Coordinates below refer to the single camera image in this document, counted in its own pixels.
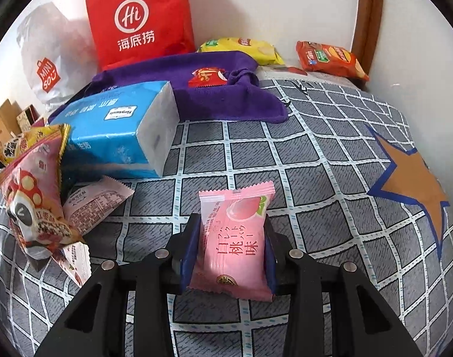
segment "white miniso bag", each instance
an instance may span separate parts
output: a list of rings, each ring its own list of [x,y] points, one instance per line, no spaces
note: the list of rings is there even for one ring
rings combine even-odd
[[[28,84],[47,111],[68,101],[97,73],[94,47],[53,3],[25,17],[16,41]]]

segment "nutrition label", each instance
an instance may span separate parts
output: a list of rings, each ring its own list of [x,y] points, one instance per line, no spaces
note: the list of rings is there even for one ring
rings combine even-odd
[[[81,235],[84,235],[85,231],[91,229],[97,222],[102,221],[106,213],[125,199],[124,196],[114,191],[103,192],[94,200],[73,212],[69,221],[79,229]]]

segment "snack bag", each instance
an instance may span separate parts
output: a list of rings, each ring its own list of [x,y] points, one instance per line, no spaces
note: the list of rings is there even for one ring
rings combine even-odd
[[[59,199],[59,163],[69,125],[39,140],[0,173],[7,211],[20,232],[22,249],[33,259],[46,259],[63,245],[82,241],[64,219]]]
[[[188,81],[188,87],[213,87],[225,85],[228,79],[225,78],[225,70],[217,67],[199,68],[192,72],[194,76]]]
[[[133,189],[123,183],[103,176],[98,182],[82,187],[68,197],[63,205],[65,219],[85,235],[133,193]]]
[[[79,287],[91,276],[89,247],[84,243],[76,242],[59,248],[54,251],[52,258]]]
[[[211,51],[242,51],[256,60],[259,65],[284,64],[275,48],[271,44],[260,40],[223,37],[221,39],[208,40],[200,46],[197,52]]]
[[[12,138],[0,148],[0,162],[7,166],[40,139],[60,130],[60,128],[61,125],[32,127],[30,130]]]
[[[203,230],[190,288],[271,302],[264,274],[264,219],[272,181],[200,192]]]
[[[23,239],[23,234],[20,231],[20,227],[17,225],[17,221],[15,217],[10,216],[8,219],[8,226],[11,229],[13,236],[15,237],[16,242],[18,243],[19,247],[25,251],[25,239]],[[26,259],[28,260],[28,263],[30,263],[30,266],[35,271],[41,271],[44,266],[47,265],[49,258],[46,259],[34,259],[30,255],[28,255],[25,251],[25,256]]]
[[[355,55],[342,47],[298,41],[296,51],[306,71],[320,71],[335,76],[369,81]]]

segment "pink snack wrapper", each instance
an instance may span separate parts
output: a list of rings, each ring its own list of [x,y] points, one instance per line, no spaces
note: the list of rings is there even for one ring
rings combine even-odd
[[[91,276],[89,247],[84,243],[68,244],[56,250],[52,258],[78,287],[82,287]]]
[[[134,193],[111,177],[103,178],[71,194],[63,205],[65,219],[85,235]]]
[[[190,288],[239,299],[272,301],[264,274],[264,219],[272,181],[199,192],[203,230]]]

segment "orange chip bag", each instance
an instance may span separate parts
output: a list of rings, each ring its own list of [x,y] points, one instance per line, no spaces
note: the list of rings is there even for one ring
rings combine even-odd
[[[33,259],[46,259],[56,249],[83,241],[63,215],[59,198],[59,165],[69,125],[40,139],[0,173],[0,190],[6,201],[18,242]]]
[[[320,71],[335,76],[369,81],[355,55],[342,47],[298,41],[296,51],[306,71]]]

